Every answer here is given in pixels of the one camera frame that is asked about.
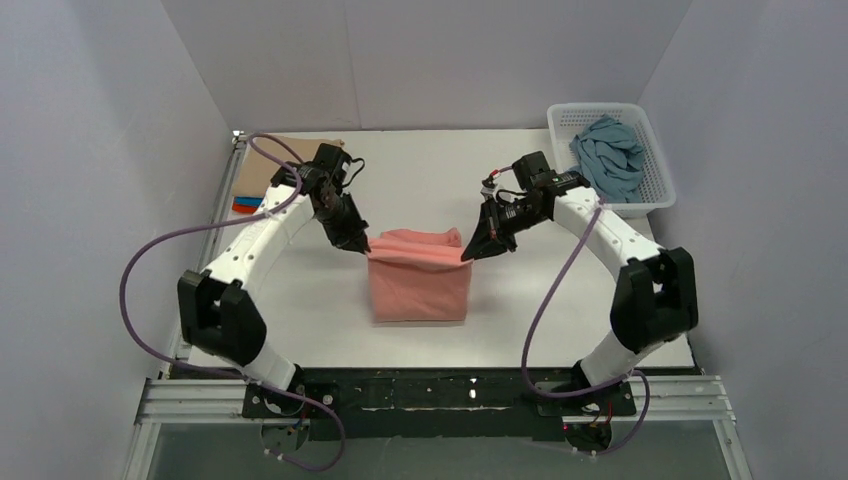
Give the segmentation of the pink t-shirt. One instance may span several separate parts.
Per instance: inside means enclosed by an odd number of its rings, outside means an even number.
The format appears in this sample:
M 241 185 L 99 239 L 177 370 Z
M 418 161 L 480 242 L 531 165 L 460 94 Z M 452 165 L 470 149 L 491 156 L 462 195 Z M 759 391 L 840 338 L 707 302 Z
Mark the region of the pink t-shirt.
M 462 322 L 472 263 L 461 259 L 458 229 L 385 231 L 369 239 L 369 293 L 377 322 Z

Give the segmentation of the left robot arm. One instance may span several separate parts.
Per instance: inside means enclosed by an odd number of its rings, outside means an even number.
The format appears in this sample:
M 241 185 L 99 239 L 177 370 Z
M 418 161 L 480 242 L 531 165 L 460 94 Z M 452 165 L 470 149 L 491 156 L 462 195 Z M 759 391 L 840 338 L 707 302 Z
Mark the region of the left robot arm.
M 252 295 L 283 250 L 313 220 L 322 224 L 335 248 L 368 251 L 368 224 L 351 194 L 321 187 L 309 195 L 293 186 L 272 186 L 257 220 L 249 222 L 202 271 L 188 270 L 179 279 L 184 340 L 264 385 L 288 389 L 298 367 L 269 342 Z

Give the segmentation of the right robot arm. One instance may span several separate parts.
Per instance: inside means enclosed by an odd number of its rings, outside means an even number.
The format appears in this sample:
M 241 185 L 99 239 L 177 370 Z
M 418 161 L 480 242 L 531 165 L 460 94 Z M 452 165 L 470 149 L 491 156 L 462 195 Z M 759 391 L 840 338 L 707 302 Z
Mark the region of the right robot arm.
M 485 200 L 462 261 L 495 257 L 517 248 L 517 233 L 550 220 L 578 236 L 538 308 L 522 348 L 522 379 L 547 399 L 585 397 L 623 382 L 650 353 L 693 330 L 699 321 L 693 257 L 682 247 L 666 249 L 607 209 L 590 187 L 556 195 L 536 190 L 511 203 Z M 583 249 L 588 249 L 616 282 L 610 330 L 571 369 L 572 390 L 542 390 L 525 364 L 533 336 L 553 294 Z

